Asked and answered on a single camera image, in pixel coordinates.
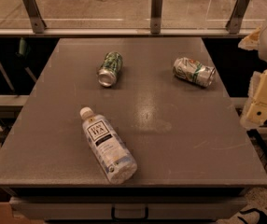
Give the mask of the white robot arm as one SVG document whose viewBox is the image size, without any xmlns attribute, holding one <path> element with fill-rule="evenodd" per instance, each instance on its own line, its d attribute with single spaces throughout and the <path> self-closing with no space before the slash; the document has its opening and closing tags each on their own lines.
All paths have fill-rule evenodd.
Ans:
<svg viewBox="0 0 267 224">
<path fill-rule="evenodd" d="M 240 49 L 256 50 L 259 58 L 267 62 L 267 19 L 238 44 Z M 255 129 L 267 120 L 267 69 L 255 71 L 250 79 L 248 98 L 244 105 L 240 123 L 246 129 Z"/>
</svg>

